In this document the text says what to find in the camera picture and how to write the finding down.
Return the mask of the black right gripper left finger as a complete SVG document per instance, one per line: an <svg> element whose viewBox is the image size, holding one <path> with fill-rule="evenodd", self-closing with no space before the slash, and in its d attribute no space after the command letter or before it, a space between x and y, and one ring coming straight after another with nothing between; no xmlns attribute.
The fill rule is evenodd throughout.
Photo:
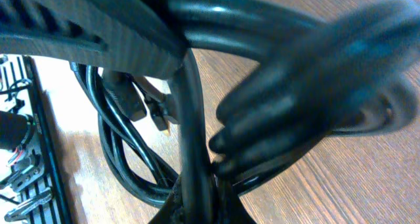
<svg viewBox="0 0 420 224"><path fill-rule="evenodd" d="M168 79L187 44L141 0L1 0L1 52Z"/></svg>

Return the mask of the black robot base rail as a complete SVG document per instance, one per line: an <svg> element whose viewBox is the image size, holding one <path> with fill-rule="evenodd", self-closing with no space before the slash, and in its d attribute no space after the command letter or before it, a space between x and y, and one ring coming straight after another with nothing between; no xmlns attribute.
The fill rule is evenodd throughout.
<svg viewBox="0 0 420 224"><path fill-rule="evenodd" d="M1 55L1 222L72 222L30 56Z"/></svg>

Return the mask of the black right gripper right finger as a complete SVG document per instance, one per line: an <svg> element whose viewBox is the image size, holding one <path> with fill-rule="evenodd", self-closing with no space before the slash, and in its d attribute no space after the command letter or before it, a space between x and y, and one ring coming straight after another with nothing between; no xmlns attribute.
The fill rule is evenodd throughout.
<svg viewBox="0 0 420 224"><path fill-rule="evenodd" d="M200 194L187 191L179 177L163 207L152 218L152 224L164 223L235 223L255 224L231 184L218 181L211 191Z"/></svg>

